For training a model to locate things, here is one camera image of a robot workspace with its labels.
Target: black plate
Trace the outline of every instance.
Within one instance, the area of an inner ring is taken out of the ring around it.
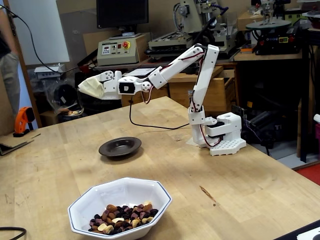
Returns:
[[[99,148],[99,153],[106,157],[120,157],[133,153],[141,146],[136,137],[120,137],[106,142]]]

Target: white robotic arm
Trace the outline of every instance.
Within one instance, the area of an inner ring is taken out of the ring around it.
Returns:
[[[198,79],[193,88],[190,107],[188,108],[189,123],[192,127],[193,141],[201,148],[210,148],[210,154],[235,154],[246,146],[241,139],[241,117],[233,113],[220,115],[217,119],[206,117],[203,102],[217,62],[219,48],[196,44],[166,67],[158,67],[147,78],[135,76],[121,77],[121,72],[106,71],[88,78],[86,81],[106,81],[103,84],[104,94],[100,99],[121,99],[121,95],[135,95],[137,92],[151,92],[152,88],[160,89],[168,81],[192,63],[200,61]]]

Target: control box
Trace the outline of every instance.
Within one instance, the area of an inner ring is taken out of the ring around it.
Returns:
[[[148,48],[144,35],[120,39],[107,39],[99,42],[97,62],[99,66],[136,64],[148,57]]]
[[[263,32],[255,47],[257,55],[296,54],[302,46],[297,26]]]

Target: nut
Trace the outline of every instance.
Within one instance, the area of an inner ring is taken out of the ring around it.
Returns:
[[[152,204],[150,201],[145,201],[144,203],[143,203],[143,206],[147,206],[147,205],[149,205],[149,204]]]
[[[111,213],[114,213],[115,211],[118,210],[118,208],[116,206],[113,206],[111,204],[109,204],[108,206],[106,206],[106,209],[109,210]]]
[[[111,219],[111,218],[109,218],[109,217],[107,217],[107,218],[106,218],[106,223],[107,223],[107,224],[112,223],[112,219]]]
[[[103,234],[103,232],[102,231],[98,231],[98,230],[94,230],[94,231],[92,231],[93,233],[97,233],[97,234]]]
[[[116,224],[117,222],[124,221],[124,220],[125,220],[124,218],[118,217],[118,218],[112,219],[112,222]]]
[[[116,215],[114,213],[110,212],[108,217],[111,218],[111,219],[115,219]]]
[[[152,221],[152,219],[154,219],[152,216],[150,216],[148,218],[144,218],[144,219],[142,219],[142,223],[145,224],[147,221],[150,223]]]
[[[102,232],[104,233],[104,234],[109,234],[111,231],[113,231],[114,230],[114,227],[112,226],[112,225],[109,225],[109,226],[107,226],[107,227],[105,227],[103,230],[102,230]]]
[[[114,225],[114,227],[115,227],[116,229],[118,229],[118,228],[122,227],[122,225],[123,225],[124,223],[126,223],[126,221],[118,221],[118,222]]]
[[[98,227],[98,231],[102,232],[102,230],[105,229],[106,227],[107,227],[107,225],[105,223],[103,223]]]
[[[152,209],[153,209],[152,204],[148,204],[148,205],[143,207],[142,211],[149,213],[150,210],[152,210]]]
[[[106,222],[109,213],[109,210],[105,210],[101,216],[101,219]]]
[[[137,225],[138,225],[138,223],[140,223],[140,220],[138,220],[138,219],[133,220],[133,221],[132,221],[132,227],[133,227],[133,228],[136,228]]]

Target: white bowl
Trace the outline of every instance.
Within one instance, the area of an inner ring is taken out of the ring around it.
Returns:
[[[90,220],[101,214],[107,205],[126,205],[130,208],[150,201],[159,212],[145,225],[115,235],[104,235],[88,231]],[[74,233],[100,239],[135,240],[145,236],[172,202],[172,198],[158,181],[125,177],[105,184],[94,186],[86,191],[68,208],[71,230]]]

